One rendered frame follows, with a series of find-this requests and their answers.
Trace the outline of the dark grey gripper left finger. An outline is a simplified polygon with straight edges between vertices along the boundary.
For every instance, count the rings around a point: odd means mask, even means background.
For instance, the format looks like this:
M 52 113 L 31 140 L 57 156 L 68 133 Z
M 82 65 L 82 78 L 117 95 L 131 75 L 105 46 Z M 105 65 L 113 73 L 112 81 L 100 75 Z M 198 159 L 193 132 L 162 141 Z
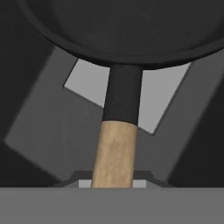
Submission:
M 92 182 L 92 171 L 75 171 L 72 176 L 53 187 L 89 188 Z

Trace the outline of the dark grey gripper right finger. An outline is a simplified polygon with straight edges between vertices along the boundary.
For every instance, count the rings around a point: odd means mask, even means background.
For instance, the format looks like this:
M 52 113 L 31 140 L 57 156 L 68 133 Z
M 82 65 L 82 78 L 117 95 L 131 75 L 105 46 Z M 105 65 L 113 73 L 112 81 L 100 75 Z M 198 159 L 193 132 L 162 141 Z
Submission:
M 167 182 L 156 179 L 150 171 L 134 171 L 132 186 L 134 188 L 172 188 L 172 185 Z

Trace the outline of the black pan with wooden handle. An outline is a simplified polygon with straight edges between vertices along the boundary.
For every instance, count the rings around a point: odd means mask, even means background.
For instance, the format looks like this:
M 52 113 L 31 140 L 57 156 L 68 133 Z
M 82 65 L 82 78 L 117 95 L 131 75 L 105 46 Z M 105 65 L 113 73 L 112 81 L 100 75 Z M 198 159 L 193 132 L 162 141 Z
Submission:
M 107 67 L 93 188 L 133 183 L 143 72 L 224 49 L 224 0 L 17 0 L 47 40 Z

